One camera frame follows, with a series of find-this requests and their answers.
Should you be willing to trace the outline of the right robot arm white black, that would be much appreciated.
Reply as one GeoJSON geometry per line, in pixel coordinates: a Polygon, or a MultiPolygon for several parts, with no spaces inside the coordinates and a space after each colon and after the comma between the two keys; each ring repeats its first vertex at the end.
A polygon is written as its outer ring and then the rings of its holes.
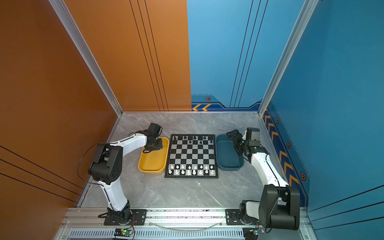
{"type": "Polygon", "coordinates": [[[242,224],[267,229],[298,230],[300,226],[300,192],[291,187],[274,167],[270,153],[262,146],[257,128],[247,128],[243,136],[238,130],[226,133],[236,153],[246,157],[256,169],[264,185],[259,201],[244,200],[240,204],[242,224]]]}

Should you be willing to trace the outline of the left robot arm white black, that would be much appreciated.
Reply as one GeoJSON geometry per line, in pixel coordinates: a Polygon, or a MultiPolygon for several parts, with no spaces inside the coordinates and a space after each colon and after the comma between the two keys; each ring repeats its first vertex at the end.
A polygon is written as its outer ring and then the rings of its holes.
{"type": "Polygon", "coordinates": [[[101,186],[108,202],[107,212],[99,215],[104,218],[104,225],[127,225],[131,223],[133,214],[130,202],[125,196],[120,176],[123,169],[123,157],[130,152],[144,148],[143,153],[148,154],[163,148],[159,139],[162,127],[151,123],[146,130],[129,134],[128,137],[112,143],[97,144],[91,164],[89,175],[101,186]]]}

